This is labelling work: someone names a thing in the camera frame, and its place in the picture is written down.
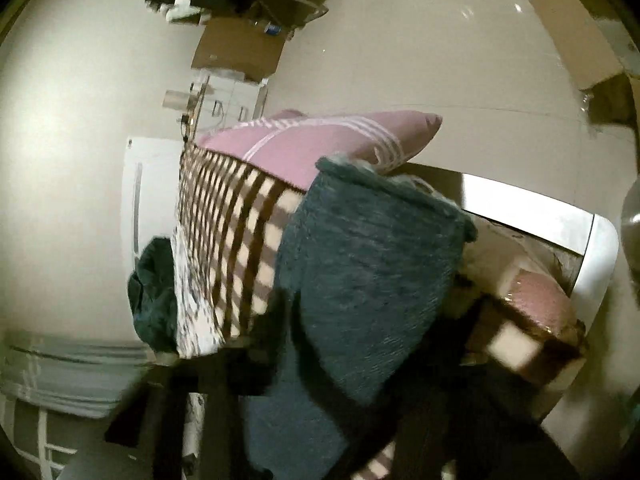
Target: cardboard box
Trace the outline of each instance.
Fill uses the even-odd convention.
[[[598,20],[618,19],[608,1],[529,1],[554,40],[575,85],[591,96],[591,121],[638,127],[640,73],[625,68],[629,63],[616,54],[621,49],[614,49],[598,26]]]
[[[207,23],[191,68],[228,68],[260,82],[272,75],[287,38],[265,34],[245,18],[212,18]]]

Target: white tile floor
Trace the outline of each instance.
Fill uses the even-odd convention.
[[[415,108],[444,118],[414,162],[540,192],[619,223],[634,133],[595,129],[527,0],[327,0],[287,44],[267,113]],[[620,445],[640,383],[640,313],[619,258],[593,353],[548,428],[584,473]]]

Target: white drawer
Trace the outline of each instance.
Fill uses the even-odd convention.
[[[249,109],[246,106],[231,103],[225,109],[225,128],[250,121],[253,116],[253,108]]]
[[[237,82],[234,87],[233,101],[239,102],[240,104],[253,103],[255,106],[260,88],[261,86],[255,83]]]
[[[219,88],[214,88],[211,93],[207,93],[207,99],[215,99],[216,101],[220,101],[221,103],[228,103],[233,100],[233,91],[224,90]]]
[[[212,75],[209,77],[209,86],[217,90],[226,90],[228,92],[233,92],[236,83],[237,81],[235,79],[229,79],[217,75]]]
[[[217,107],[216,113],[213,114],[212,110],[202,110],[200,116],[198,117],[198,134],[202,134],[205,130],[219,130],[224,127],[225,124],[225,111],[227,108],[227,104]]]

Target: pink cushion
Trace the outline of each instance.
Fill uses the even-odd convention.
[[[306,190],[323,155],[346,153],[386,173],[421,152],[441,123],[438,115],[411,110],[318,118],[285,110],[202,135],[196,143],[246,160]]]

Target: wall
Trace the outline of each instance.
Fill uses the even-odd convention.
[[[130,340],[120,251],[127,136],[178,139],[202,30],[143,0],[31,0],[0,46],[0,319]]]

